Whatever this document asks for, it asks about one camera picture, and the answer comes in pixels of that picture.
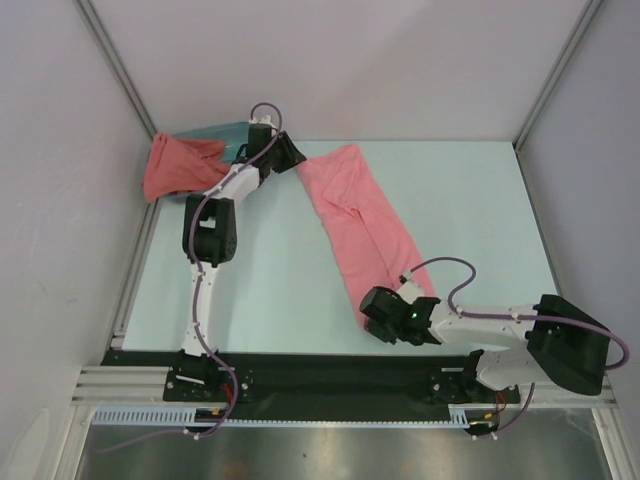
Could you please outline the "teal plastic bin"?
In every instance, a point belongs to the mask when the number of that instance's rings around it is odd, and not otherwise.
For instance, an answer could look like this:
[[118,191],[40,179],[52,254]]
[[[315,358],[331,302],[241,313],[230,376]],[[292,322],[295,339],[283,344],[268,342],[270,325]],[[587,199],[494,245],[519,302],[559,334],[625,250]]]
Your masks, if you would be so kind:
[[[222,161],[230,166],[229,173],[231,172],[231,162],[233,160],[233,148],[239,147],[245,140],[248,133],[248,124],[246,122],[235,122],[235,123],[227,123],[221,125],[214,125],[210,127],[205,127],[201,129],[186,131],[177,134],[170,134],[176,138],[182,139],[199,139],[199,140],[221,140],[226,144],[226,149]],[[202,193],[209,192],[211,190],[216,191],[223,180],[229,175],[229,173],[214,187],[209,188],[207,190],[202,191],[194,191],[183,194],[176,195],[186,195],[190,193]]]

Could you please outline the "light pink t shirt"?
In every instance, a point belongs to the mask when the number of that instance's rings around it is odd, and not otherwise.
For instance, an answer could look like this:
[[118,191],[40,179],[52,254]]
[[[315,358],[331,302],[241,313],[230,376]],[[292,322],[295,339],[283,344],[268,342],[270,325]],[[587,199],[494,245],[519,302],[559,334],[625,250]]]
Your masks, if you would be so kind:
[[356,321],[375,286],[396,290],[400,275],[423,261],[356,145],[302,162],[296,173],[324,228]]

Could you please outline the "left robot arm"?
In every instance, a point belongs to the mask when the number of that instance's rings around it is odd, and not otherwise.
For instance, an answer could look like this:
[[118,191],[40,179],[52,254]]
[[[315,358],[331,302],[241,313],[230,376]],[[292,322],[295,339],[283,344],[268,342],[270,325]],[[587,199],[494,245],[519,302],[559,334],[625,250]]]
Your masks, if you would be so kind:
[[236,210],[272,173],[284,173],[306,160],[288,134],[266,115],[249,121],[248,137],[221,182],[187,196],[182,237],[190,261],[191,306],[181,349],[201,356],[215,343],[208,338],[220,271],[238,246]]

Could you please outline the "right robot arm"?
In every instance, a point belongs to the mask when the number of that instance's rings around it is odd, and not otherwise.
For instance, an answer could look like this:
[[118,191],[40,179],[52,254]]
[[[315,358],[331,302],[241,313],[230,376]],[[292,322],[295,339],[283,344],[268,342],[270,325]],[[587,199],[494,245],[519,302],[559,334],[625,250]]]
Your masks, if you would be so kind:
[[532,306],[470,312],[407,282],[396,291],[372,288],[359,310],[366,331],[386,343],[478,346],[461,376],[462,391],[473,401],[540,381],[585,396],[602,390],[610,332],[557,295],[545,294]]

